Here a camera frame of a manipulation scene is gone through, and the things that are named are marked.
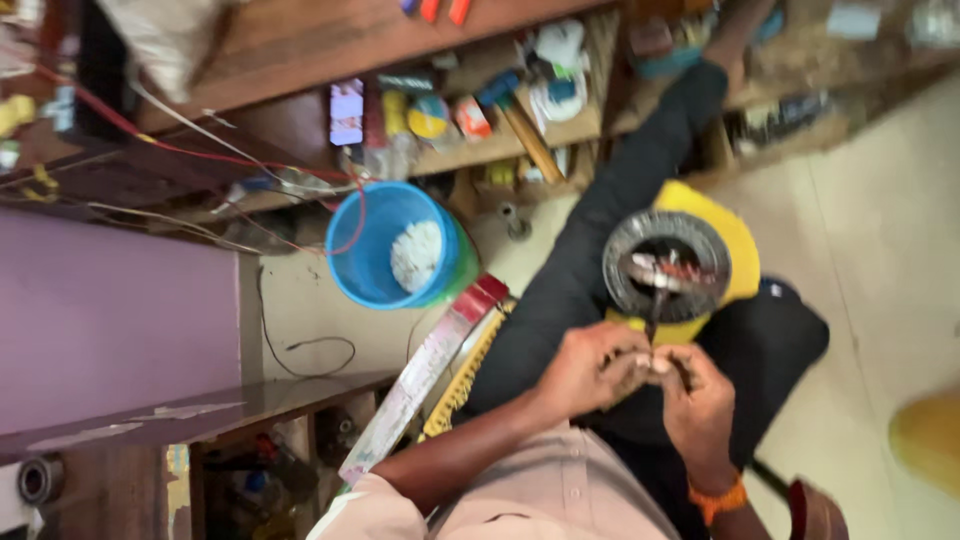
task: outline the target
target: tiled floor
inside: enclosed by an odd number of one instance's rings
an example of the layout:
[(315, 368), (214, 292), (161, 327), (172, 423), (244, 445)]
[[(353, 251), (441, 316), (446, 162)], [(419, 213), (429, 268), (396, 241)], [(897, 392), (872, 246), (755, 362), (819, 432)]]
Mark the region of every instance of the tiled floor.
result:
[[(709, 193), (752, 228), (764, 270), (797, 285), (830, 322), (826, 357), (804, 377), (758, 454), (785, 476), (803, 475), (832, 494), (854, 539), (946, 540), (960, 530), (960, 503), (904, 472), (886, 439), (901, 406), (960, 382), (958, 139), (960, 77), (828, 154)], [(520, 293), (574, 203), (534, 209), (534, 235), (523, 244), (507, 240), (496, 221), (477, 223), (487, 268)], [(326, 265), (308, 256), (266, 264), (274, 272), (264, 289), (275, 342), (345, 335), (358, 348), (351, 370), (402, 365), (420, 312), (357, 307), (336, 291)], [(424, 316), (415, 343), (438, 315)], [(280, 353), (306, 370), (335, 366), (343, 351), (322, 362), (311, 359), (316, 352)], [(265, 371), (278, 373), (269, 352)], [(774, 536), (786, 538), (785, 507), (754, 479), (748, 487)]]

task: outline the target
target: metal ruler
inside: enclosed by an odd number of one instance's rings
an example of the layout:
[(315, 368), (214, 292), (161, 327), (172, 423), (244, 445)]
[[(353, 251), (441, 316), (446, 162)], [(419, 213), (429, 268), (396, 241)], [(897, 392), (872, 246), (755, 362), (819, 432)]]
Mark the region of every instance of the metal ruler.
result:
[(507, 285), (490, 274), (484, 274), (453, 301), (410, 358), (383, 404), (360, 435), (340, 467), (340, 478), (353, 486), (373, 465), (390, 454), (474, 327), (508, 294)]

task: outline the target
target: black pants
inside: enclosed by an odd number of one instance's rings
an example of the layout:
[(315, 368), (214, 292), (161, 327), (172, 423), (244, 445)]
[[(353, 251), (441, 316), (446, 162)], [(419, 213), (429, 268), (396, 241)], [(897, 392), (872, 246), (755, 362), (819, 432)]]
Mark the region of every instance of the black pants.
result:
[[(722, 70), (698, 64), (624, 139), (570, 213), (547, 262), (500, 329), (454, 422), (531, 388), (564, 332), (603, 320), (612, 305), (601, 266), (607, 238), (620, 221), (653, 203), (692, 139), (720, 113), (726, 85)], [(742, 469), (806, 368), (827, 349), (828, 326), (796, 295), (761, 294), (715, 313), (696, 340), (736, 389), (730, 453)], [(699, 510), (687, 500), (684, 464), (662, 416), (660, 389), (646, 386), (607, 413), (577, 422), (607, 441), (683, 538), (708, 538)]]

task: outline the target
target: yellow comb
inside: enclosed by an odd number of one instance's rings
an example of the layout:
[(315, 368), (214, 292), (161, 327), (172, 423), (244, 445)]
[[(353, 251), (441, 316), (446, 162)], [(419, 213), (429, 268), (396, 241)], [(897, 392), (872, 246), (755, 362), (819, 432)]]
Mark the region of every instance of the yellow comb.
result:
[(433, 407), (433, 412), (426, 419), (426, 423), (423, 425), (423, 433), (420, 434), (417, 442), (450, 431), (452, 428), (450, 417), (453, 415), (453, 411), (458, 410), (467, 402), (470, 389), (473, 387), (473, 378), (476, 377), (477, 370), (480, 369), (480, 362), (483, 361), (487, 351), (490, 350), (493, 339), (500, 330), (500, 325), (507, 318), (507, 313), (513, 310), (515, 305), (515, 300), (505, 301), (502, 309), (494, 313), (487, 326), (481, 330), (480, 337), (470, 348), (464, 363), (460, 365), (460, 369), (457, 370), (453, 380), (447, 385), (444, 394), (437, 402), (437, 406)]

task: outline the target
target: orange wristband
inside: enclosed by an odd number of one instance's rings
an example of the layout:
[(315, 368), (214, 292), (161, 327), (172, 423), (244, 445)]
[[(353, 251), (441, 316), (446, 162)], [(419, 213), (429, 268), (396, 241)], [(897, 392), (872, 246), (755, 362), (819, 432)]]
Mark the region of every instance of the orange wristband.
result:
[(737, 474), (736, 484), (730, 488), (730, 491), (720, 497), (710, 497), (697, 491), (690, 480), (687, 479), (687, 485), (690, 489), (687, 496), (691, 503), (700, 506), (700, 511), (704, 514), (704, 522), (707, 527), (713, 525), (713, 517), (720, 512), (729, 512), (742, 508), (747, 504), (747, 488), (743, 485), (743, 478)]

